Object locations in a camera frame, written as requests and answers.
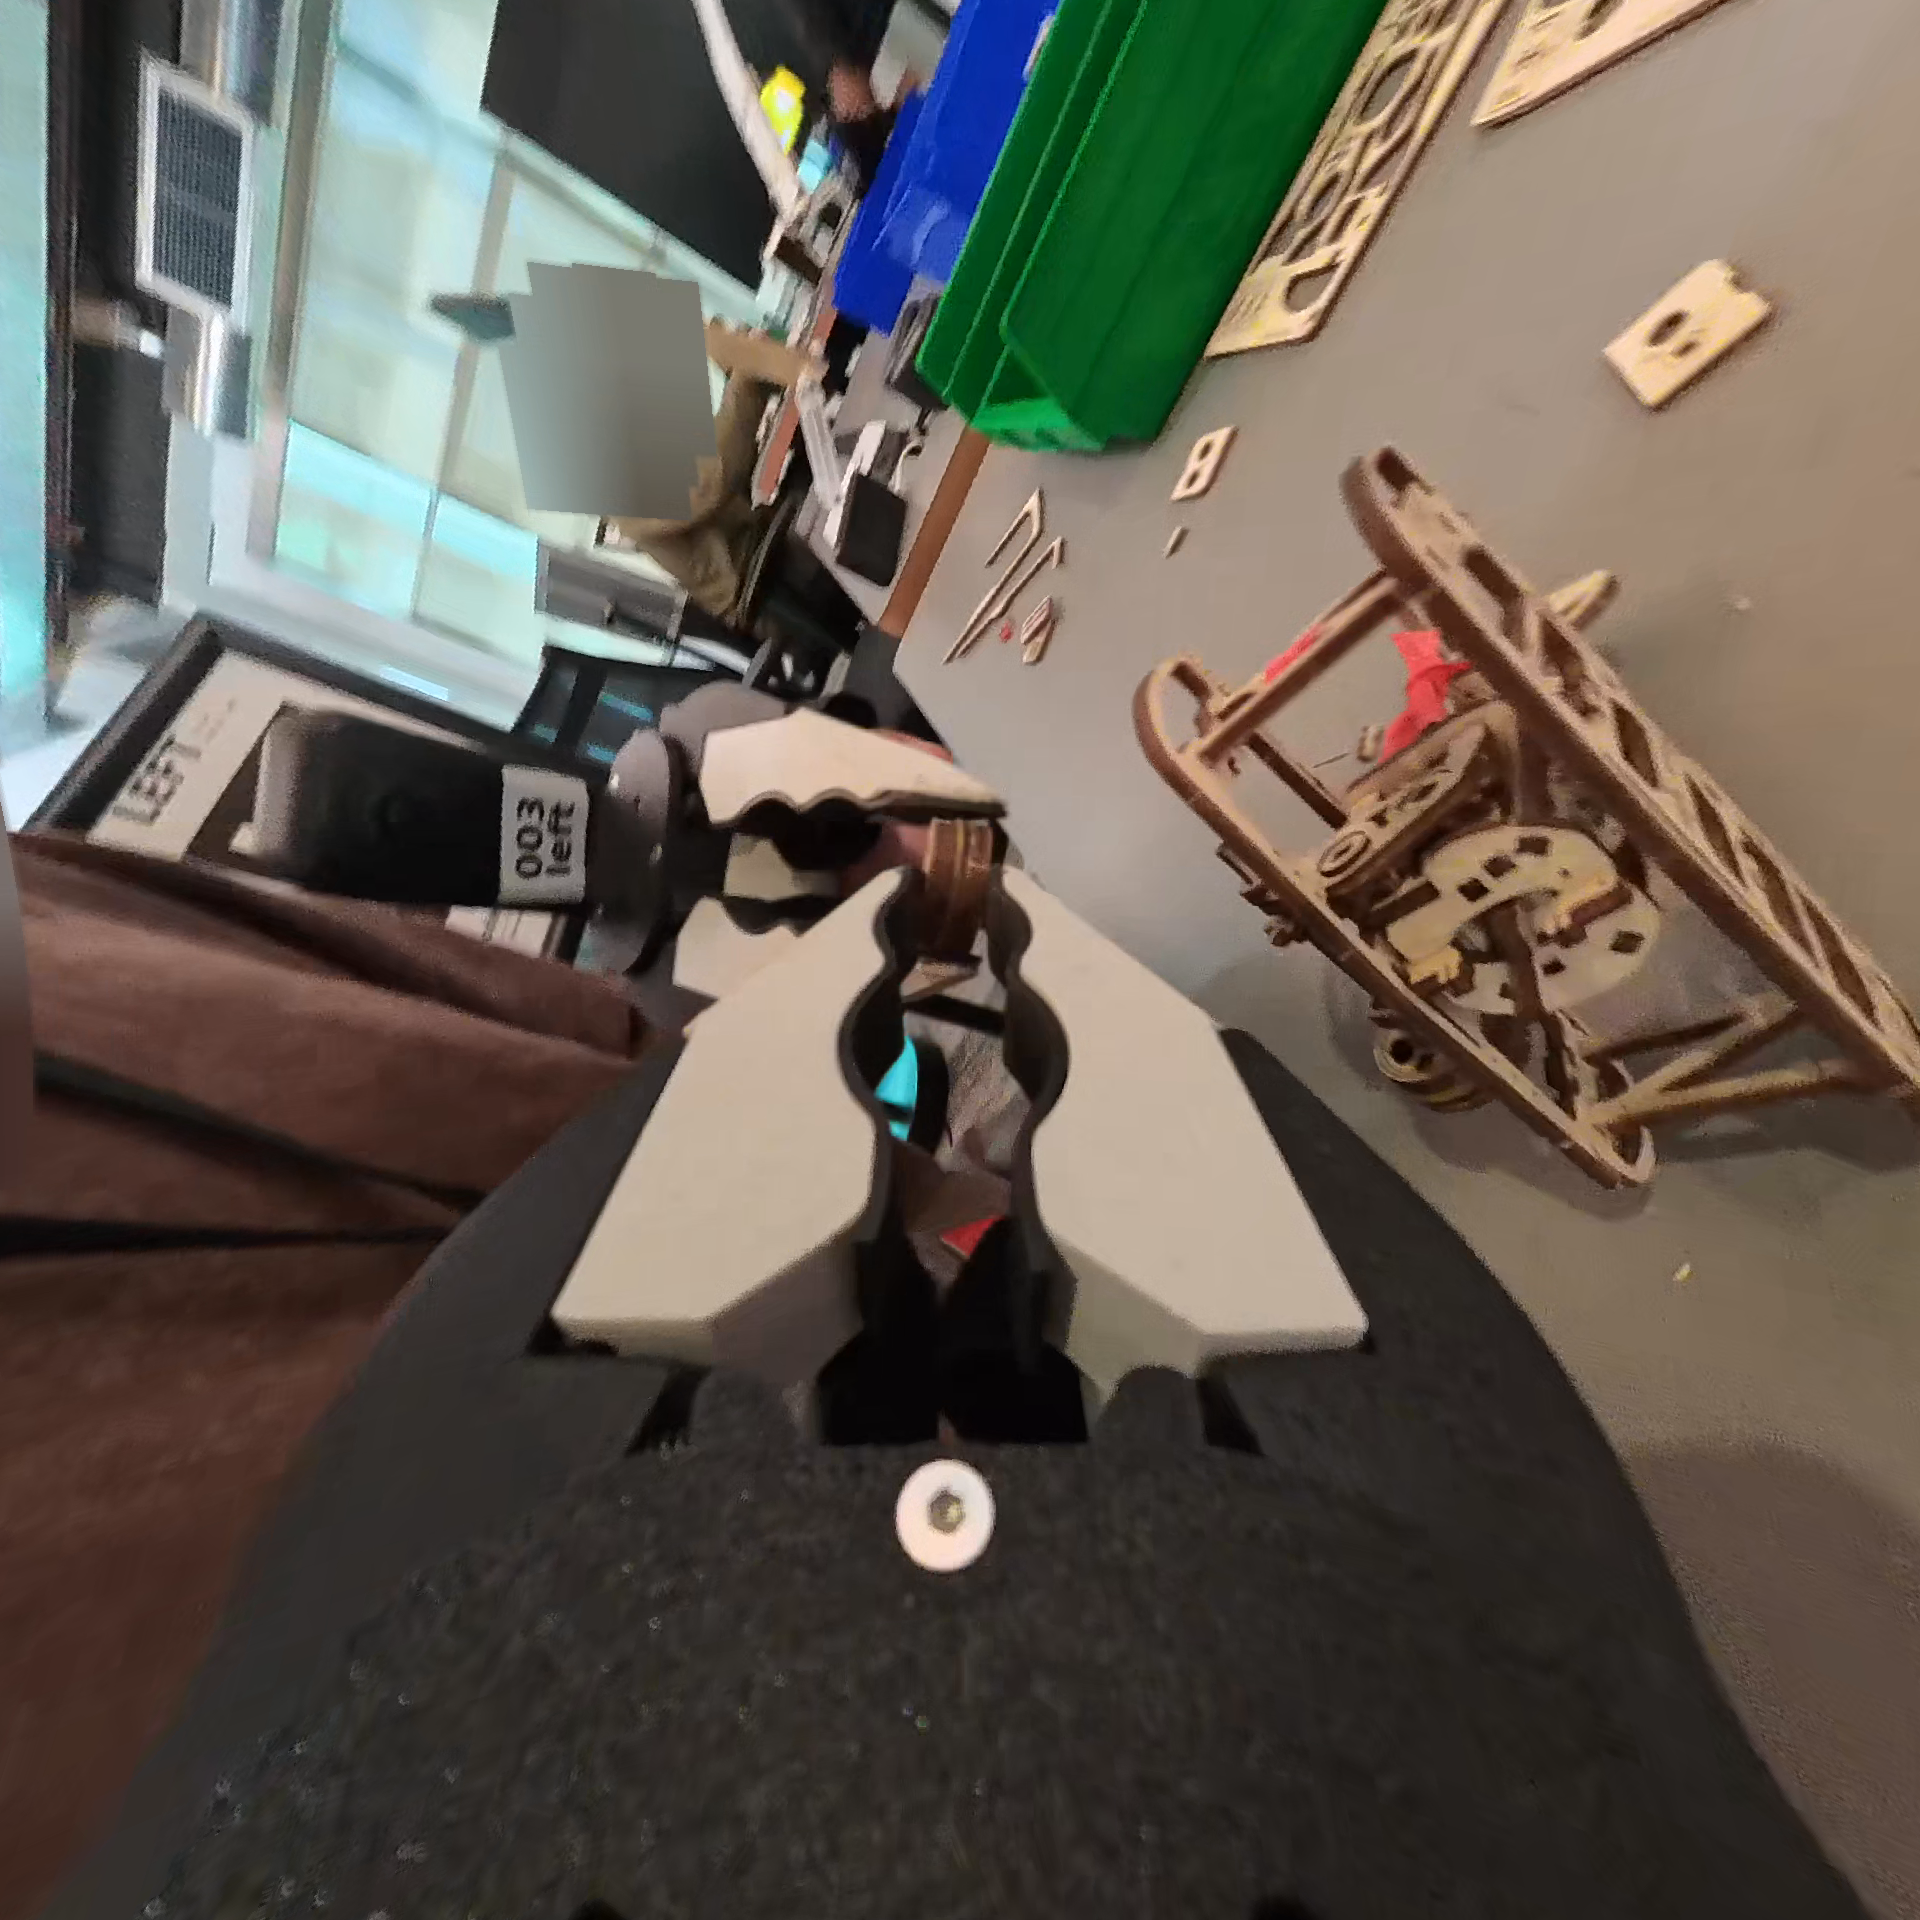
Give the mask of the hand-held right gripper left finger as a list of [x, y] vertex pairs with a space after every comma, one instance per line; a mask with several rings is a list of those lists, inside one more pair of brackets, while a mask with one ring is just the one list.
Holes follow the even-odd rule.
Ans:
[[872, 876], [694, 1019], [562, 1276], [562, 1335], [700, 1368], [825, 1368], [850, 1340], [892, 1171], [854, 1015], [896, 992], [909, 883]]

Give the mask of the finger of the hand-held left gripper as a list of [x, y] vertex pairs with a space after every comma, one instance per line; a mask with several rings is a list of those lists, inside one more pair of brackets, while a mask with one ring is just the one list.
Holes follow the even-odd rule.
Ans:
[[796, 865], [850, 865], [885, 829], [1005, 815], [989, 784], [926, 741], [812, 707], [708, 733], [696, 789], [716, 829], [769, 840]]
[[798, 915], [772, 911], [748, 915], [748, 909], [774, 909], [774, 901], [757, 897], [702, 897], [690, 905], [676, 935], [676, 987], [682, 995], [716, 1001], [728, 996], [769, 965], [778, 963], [804, 935], [829, 916], [829, 905], [801, 903]]

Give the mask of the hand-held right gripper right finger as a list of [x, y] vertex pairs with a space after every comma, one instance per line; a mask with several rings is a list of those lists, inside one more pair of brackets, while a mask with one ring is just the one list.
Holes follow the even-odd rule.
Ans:
[[1029, 1088], [1024, 1193], [1092, 1384], [1344, 1352], [1369, 1315], [1225, 1032], [1033, 875], [997, 876], [993, 956]]

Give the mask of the wooden wheel axle assembly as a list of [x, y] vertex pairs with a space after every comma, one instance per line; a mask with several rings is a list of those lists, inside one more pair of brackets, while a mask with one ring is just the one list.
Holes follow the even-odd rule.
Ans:
[[958, 988], [978, 969], [989, 879], [1005, 856], [1005, 829], [993, 817], [926, 824], [914, 896], [917, 959], [902, 996], [924, 1001]]

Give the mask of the black box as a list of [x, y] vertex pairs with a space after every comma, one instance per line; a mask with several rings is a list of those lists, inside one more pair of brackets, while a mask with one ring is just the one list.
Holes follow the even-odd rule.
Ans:
[[869, 472], [849, 472], [826, 517], [833, 561], [876, 588], [892, 588], [902, 564], [909, 501]]

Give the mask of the blue storage bin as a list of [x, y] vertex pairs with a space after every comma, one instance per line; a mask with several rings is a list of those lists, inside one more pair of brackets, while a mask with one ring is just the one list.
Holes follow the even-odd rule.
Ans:
[[1056, 3], [960, 3], [929, 88], [908, 95], [833, 275], [844, 319], [892, 332], [917, 284], [946, 284]]

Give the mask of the green storage bin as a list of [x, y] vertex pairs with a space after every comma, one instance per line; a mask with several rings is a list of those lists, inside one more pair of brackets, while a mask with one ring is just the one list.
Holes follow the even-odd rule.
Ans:
[[917, 371], [997, 445], [1170, 419], [1385, 3], [1060, 3]]

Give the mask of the person's brown clothing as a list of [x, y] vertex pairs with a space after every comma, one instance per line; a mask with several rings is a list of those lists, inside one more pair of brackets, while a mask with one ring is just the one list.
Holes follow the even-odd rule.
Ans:
[[4, 1261], [4, 1913], [176, 1717], [293, 1452], [430, 1243]]

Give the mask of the wooden parts sheet with cutouts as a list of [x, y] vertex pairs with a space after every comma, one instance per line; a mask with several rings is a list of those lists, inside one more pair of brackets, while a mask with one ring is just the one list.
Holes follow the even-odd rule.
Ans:
[[1508, 3], [1388, 3], [1204, 360], [1320, 336]]

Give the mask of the square wooden plate piece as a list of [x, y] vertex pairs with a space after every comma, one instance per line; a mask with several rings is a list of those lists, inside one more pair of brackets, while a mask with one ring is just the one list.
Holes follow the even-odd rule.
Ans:
[[1618, 331], [1601, 357], [1632, 400], [1656, 412], [1742, 349], [1777, 300], [1721, 256], [1697, 263]]

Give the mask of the pale wooden parts sheet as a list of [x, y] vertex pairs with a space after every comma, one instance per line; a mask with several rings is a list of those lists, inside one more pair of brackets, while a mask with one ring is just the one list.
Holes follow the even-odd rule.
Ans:
[[1545, 109], [1721, 3], [1529, 3], [1474, 107], [1474, 127]]

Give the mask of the wooden mechanical model frame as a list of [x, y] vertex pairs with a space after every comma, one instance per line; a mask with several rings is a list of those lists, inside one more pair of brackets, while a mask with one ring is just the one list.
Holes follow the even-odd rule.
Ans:
[[[1338, 489], [1374, 571], [1238, 684], [1166, 659], [1134, 723], [1268, 939], [1365, 995], [1378, 1071], [1510, 1108], [1606, 1189], [1648, 1183], [1660, 1128], [1914, 1115], [1917, 1012], [1586, 636], [1616, 577], [1540, 591], [1392, 445]], [[1377, 636], [1437, 669], [1437, 719], [1333, 789], [1274, 728]]]

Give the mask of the white grilled wall device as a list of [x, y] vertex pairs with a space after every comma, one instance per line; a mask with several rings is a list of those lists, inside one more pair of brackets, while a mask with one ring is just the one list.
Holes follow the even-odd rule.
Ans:
[[257, 117], [142, 53], [130, 277], [201, 319], [245, 321], [253, 272]]

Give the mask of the black wall panel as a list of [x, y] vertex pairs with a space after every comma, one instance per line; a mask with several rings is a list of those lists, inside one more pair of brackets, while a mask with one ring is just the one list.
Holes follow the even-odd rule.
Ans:
[[484, 109], [744, 288], [774, 228], [690, 3], [500, 3]]

